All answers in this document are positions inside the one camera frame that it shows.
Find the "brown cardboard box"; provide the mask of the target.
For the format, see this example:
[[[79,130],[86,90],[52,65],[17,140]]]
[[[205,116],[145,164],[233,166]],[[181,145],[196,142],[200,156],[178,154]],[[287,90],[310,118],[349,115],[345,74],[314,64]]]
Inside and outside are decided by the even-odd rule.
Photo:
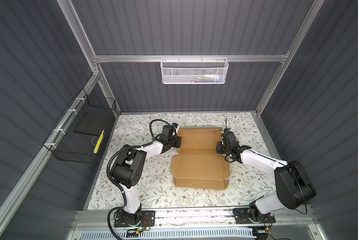
[[[178,154],[173,156],[171,174],[178,188],[226,190],[230,183],[230,163],[217,153],[222,128],[183,128]]]

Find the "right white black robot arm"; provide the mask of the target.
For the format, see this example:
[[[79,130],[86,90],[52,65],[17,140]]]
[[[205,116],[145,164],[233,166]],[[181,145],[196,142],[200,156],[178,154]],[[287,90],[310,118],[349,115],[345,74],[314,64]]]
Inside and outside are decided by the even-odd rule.
[[[225,161],[252,166],[275,180],[276,190],[249,205],[248,216],[259,223],[272,212],[282,209],[295,210],[317,195],[303,165],[298,161],[283,161],[254,151],[247,145],[240,145],[235,134],[228,128],[221,134],[217,143],[218,154],[225,155]]]

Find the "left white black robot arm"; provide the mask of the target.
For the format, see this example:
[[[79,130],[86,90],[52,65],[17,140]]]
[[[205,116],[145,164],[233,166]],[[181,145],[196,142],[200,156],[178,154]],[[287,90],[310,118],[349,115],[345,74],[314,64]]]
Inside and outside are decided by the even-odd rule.
[[[123,197],[123,214],[136,224],[141,219],[141,203],[137,196],[137,183],[141,179],[145,161],[170,150],[179,148],[182,138],[177,123],[155,119],[149,123],[152,141],[137,146],[124,145],[111,156],[106,166],[110,182],[118,187]]]

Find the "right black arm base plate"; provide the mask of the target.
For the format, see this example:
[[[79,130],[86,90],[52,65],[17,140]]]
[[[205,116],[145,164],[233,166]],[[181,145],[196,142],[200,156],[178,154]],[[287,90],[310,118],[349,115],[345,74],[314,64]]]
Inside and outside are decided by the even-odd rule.
[[[233,215],[237,224],[274,224],[276,222],[274,214],[261,214],[252,208],[234,208]]]

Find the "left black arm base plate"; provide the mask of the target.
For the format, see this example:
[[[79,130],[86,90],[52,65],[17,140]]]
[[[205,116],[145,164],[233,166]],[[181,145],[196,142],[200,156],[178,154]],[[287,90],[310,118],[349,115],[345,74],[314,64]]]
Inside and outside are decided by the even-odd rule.
[[[124,210],[119,210],[114,215],[115,228],[125,227],[153,227],[155,225],[155,211],[138,211],[129,214]]]

